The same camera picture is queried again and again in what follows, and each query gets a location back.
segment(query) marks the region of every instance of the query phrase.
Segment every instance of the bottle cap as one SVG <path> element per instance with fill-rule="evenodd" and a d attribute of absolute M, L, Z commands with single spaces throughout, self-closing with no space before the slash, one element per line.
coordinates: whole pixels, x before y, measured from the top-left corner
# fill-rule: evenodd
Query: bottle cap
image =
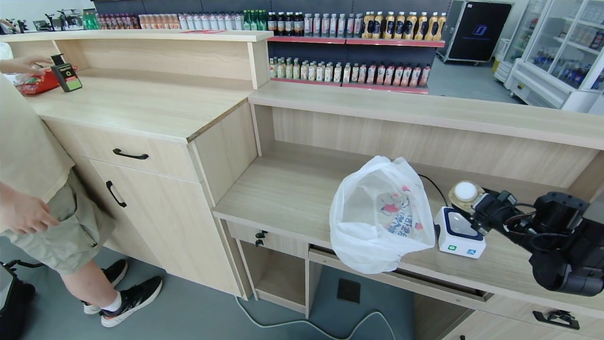
<path fill-rule="evenodd" d="M 461 201 L 469 202 L 476 198 L 478 190 L 476 186 L 470 182 L 460 182 L 455 186 L 455 197 Z"/>

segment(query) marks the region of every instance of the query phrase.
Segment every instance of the glass door fridge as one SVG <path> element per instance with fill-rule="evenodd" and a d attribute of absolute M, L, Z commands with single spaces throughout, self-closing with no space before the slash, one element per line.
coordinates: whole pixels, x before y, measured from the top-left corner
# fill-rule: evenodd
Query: glass door fridge
<path fill-rule="evenodd" d="M 548 2 L 506 87 L 529 105 L 587 112 L 602 92 L 603 22 L 602 0 Z"/>

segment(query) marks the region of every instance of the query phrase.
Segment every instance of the black cabinet handle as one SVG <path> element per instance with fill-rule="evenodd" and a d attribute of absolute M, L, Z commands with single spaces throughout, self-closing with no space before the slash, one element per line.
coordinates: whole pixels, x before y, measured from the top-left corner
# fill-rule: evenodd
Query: black cabinet handle
<path fill-rule="evenodd" d="M 113 152 L 114 152 L 114 154 L 116 154 L 118 156 L 128 157 L 128 158 L 134 158 L 134 159 L 140 159 L 140 160 L 144 160 L 144 159 L 149 158 L 149 155 L 147 155 L 147 154 L 142 154 L 140 156 L 133 156 L 133 155 L 123 154 L 120 149 L 113 149 Z"/>
<path fill-rule="evenodd" d="M 546 324 L 557 325 L 560 327 L 570 328 L 574 330 L 579 330 L 580 328 L 579 322 L 575 320 L 574 316 L 572 316 L 570 312 L 567 312 L 565 310 L 555 310 L 553 312 L 550 312 L 547 317 L 545 317 L 543 313 L 534 310 L 533 315 L 535 316 L 535 319 L 537 319 L 537 321 Z"/>
<path fill-rule="evenodd" d="M 113 196 L 113 198 L 117 202 L 117 204 L 119 204 L 122 208 L 125 208 L 128 204 L 126 204 L 126 202 L 118 201 L 117 197 L 115 196 L 113 191 L 111 191 L 111 187 L 113 186 L 113 183 L 111 181 L 107 181 L 107 183 L 105 183 L 105 184 L 107 185 L 107 190 L 109 190 L 109 192 L 111 193 L 111 196 Z"/>

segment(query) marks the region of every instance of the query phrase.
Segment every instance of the counter top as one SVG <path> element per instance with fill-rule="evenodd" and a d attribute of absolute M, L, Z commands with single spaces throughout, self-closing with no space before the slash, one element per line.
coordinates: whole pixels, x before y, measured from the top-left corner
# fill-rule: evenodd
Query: counter top
<path fill-rule="evenodd" d="M 485 132 L 604 150 L 604 117 L 484 100 L 268 82 L 251 104 Z"/>
<path fill-rule="evenodd" d="M 190 30 L 91 30 L 8 34 L 2 42 L 78 40 L 78 39 L 163 39 L 257 42 L 273 36 L 270 31 L 221 31 L 217 33 L 183 33 Z"/>
<path fill-rule="evenodd" d="M 82 89 L 66 93 L 56 88 L 27 97 L 28 103 L 44 120 L 183 144 L 251 93 L 240 80 L 95 68 L 78 75 Z"/>

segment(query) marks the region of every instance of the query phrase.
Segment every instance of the white plastic bag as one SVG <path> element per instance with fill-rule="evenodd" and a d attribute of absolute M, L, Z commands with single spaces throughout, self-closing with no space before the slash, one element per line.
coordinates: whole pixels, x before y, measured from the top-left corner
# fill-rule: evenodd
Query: white plastic bag
<path fill-rule="evenodd" d="M 373 157 L 347 176 L 329 212 L 333 250 L 364 274 L 396 269 L 409 252 L 434 247 L 423 183 L 405 159 Z"/>

